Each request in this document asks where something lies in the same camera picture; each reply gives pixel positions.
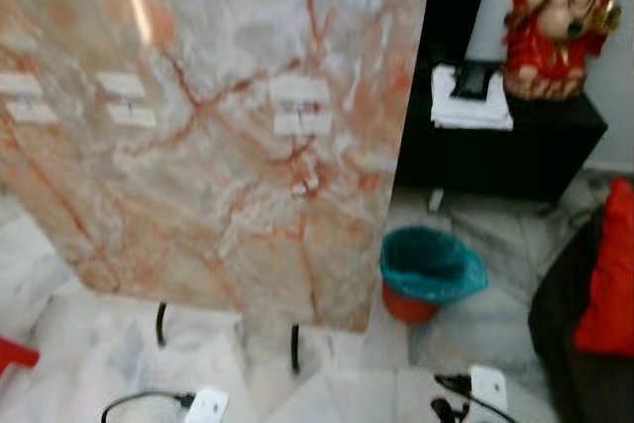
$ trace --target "ganesha idol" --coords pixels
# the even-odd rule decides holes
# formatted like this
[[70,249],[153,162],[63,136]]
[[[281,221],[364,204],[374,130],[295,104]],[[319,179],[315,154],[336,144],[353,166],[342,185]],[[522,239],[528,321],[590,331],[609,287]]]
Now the ganesha idol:
[[564,100],[585,82],[585,57],[599,55],[618,27],[614,0],[513,0],[504,87],[513,96]]

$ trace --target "marble table top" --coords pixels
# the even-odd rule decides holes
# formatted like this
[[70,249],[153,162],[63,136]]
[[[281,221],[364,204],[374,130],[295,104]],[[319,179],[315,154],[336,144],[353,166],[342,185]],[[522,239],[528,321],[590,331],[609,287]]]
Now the marble table top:
[[0,0],[0,179],[108,293],[362,330],[426,0]]

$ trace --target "teal trash bin liner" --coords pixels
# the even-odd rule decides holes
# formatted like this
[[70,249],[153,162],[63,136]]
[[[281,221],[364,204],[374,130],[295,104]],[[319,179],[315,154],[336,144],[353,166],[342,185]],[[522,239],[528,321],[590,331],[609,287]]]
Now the teal trash bin liner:
[[383,238],[380,270],[404,297],[444,304],[488,286],[482,260],[455,237],[425,227],[394,230]]

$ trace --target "marble floor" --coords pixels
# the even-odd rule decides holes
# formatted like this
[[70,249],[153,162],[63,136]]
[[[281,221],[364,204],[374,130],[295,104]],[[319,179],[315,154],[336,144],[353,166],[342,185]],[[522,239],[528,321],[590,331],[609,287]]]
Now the marble floor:
[[[408,329],[374,297],[365,334],[302,328],[293,375],[287,324],[168,306],[166,347],[157,304],[99,296],[68,270],[16,200],[0,194],[0,334],[41,351],[32,370],[0,378],[0,422],[98,421],[116,397],[148,388],[229,392],[225,423],[438,421],[443,394],[430,371],[471,363],[505,372],[519,421],[556,422],[526,318],[540,278],[575,232],[570,218],[600,203],[607,182],[580,175],[548,215],[533,204],[449,195],[429,213],[424,193],[394,192],[388,230],[421,224],[451,232],[484,259],[490,287]],[[460,401],[448,396],[460,406]],[[109,420],[176,422],[167,402],[129,405]]]

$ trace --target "red cushion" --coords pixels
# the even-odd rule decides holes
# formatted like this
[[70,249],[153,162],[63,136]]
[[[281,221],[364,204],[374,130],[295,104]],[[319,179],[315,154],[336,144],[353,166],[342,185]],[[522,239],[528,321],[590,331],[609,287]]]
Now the red cushion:
[[590,303],[575,333],[583,351],[634,357],[634,192],[612,182]]

